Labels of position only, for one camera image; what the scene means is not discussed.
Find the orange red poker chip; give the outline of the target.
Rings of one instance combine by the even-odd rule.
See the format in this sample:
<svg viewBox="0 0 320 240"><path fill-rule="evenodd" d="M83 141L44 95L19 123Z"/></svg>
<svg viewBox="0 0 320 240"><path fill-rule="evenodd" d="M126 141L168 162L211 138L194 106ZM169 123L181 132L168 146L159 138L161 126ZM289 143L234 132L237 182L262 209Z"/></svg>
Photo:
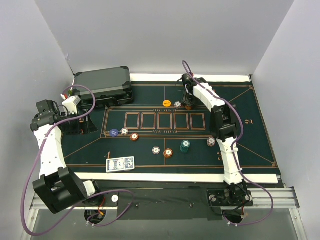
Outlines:
<svg viewBox="0 0 320 240"><path fill-rule="evenodd" d="M139 135L136 132L134 132L130 135L131 141L137 141L138 139L139 139Z"/></svg>
<svg viewBox="0 0 320 240"><path fill-rule="evenodd" d="M191 110L193 109L193 107L192 107L191 105L186 105L186 106L185 106L185 109L186 109L187 111L191 111Z"/></svg>

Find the white blue poker chip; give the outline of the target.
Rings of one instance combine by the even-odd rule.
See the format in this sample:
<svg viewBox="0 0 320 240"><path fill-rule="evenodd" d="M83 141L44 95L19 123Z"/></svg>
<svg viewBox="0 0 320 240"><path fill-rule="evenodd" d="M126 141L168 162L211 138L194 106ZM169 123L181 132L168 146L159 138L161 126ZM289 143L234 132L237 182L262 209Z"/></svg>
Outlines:
<svg viewBox="0 0 320 240"><path fill-rule="evenodd" d="M215 139L214 137L209 137L209 138L207 139L207 145L208 145L209 147L214 147L215 144L216 144L216 139Z"/></svg>
<svg viewBox="0 0 320 240"><path fill-rule="evenodd" d="M176 102L174 103L174 107L175 107L176 109L179 109L181 106L182 106L182 103L181 103L180 101L176 101Z"/></svg>
<svg viewBox="0 0 320 240"><path fill-rule="evenodd" d="M129 130L125 127L122 128L120 132L121 132L121 135L123 136L127 136L129 134Z"/></svg>

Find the green blue chip stack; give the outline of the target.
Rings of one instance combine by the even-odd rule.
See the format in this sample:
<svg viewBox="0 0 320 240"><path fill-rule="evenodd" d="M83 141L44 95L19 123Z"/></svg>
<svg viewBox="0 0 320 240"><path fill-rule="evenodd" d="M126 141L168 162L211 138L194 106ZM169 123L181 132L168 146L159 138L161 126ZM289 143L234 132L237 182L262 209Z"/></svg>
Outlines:
<svg viewBox="0 0 320 240"><path fill-rule="evenodd" d="M187 153L189 151L190 146L191 146L191 143L189 140L183 140L180 144L180 151L182 153Z"/></svg>

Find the orange red chip stack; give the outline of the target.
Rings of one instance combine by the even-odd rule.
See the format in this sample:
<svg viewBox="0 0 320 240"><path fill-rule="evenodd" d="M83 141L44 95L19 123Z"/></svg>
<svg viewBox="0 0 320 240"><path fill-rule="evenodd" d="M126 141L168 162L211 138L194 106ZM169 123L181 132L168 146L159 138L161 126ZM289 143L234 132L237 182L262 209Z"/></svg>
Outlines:
<svg viewBox="0 0 320 240"><path fill-rule="evenodd" d="M170 149L170 148L165 149L164 152L163 152L163 156L164 156L166 159L171 158L172 155L173 155L173 150Z"/></svg>

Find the white blue chip stack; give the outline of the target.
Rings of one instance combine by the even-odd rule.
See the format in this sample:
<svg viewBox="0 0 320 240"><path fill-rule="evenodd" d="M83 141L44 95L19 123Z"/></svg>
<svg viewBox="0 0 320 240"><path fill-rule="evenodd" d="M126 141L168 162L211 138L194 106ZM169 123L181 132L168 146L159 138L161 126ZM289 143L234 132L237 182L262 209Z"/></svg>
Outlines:
<svg viewBox="0 0 320 240"><path fill-rule="evenodd" d="M158 146L155 146L152 148L152 153L157 155L161 152L160 148Z"/></svg>

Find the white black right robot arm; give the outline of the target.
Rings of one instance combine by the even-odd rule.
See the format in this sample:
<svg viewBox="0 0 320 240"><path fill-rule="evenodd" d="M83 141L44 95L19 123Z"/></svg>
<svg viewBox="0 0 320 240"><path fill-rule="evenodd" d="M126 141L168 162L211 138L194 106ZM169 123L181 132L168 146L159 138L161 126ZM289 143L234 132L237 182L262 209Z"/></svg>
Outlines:
<svg viewBox="0 0 320 240"><path fill-rule="evenodd" d="M224 168L223 200L229 205L249 203L252 197L241 174L237 147L237 130L242 125L235 107L219 97L204 78L185 73L180 80L184 86L182 104L194 107L201 102L210 112L210 133L220 148Z"/></svg>

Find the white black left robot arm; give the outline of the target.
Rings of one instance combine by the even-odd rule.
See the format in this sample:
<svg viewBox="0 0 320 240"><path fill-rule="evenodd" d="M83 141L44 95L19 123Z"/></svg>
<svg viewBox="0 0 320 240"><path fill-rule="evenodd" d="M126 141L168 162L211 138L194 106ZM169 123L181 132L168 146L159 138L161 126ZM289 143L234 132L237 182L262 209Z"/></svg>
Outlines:
<svg viewBox="0 0 320 240"><path fill-rule="evenodd" d="M30 129L42 150L39 179L32 183L35 193L48 209L57 214L78 202L99 205L103 193L95 180L81 180L65 162L63 135L85 135L96 132L87 110L80 110L81 99L71 96L63 101L64 111L52 100L37 102L38 114Z"/></svg>

